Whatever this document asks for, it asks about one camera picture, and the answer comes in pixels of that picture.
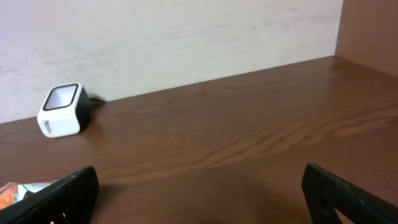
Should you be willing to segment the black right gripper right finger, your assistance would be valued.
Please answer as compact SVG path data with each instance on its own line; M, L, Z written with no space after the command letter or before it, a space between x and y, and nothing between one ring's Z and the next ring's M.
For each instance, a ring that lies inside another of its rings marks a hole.
M312 223L341 223L338 212L355 224L396 224L397 206L316 165L307 164L302 191Z

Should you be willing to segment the yellow snack bag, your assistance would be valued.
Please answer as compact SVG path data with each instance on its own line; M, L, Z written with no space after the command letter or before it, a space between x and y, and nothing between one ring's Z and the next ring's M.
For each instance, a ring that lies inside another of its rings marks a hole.
M53 182L37 182L22 184L16 182L9 182L1 187L1 201L0 210L7 208L21 200L37 193L38 191L54 184Z

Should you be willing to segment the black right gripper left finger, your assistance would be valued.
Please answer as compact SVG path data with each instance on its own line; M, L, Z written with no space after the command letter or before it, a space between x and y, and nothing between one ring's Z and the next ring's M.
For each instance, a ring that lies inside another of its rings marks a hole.
M84 167L1 210L1 223L89 224L99 191L95 168Z

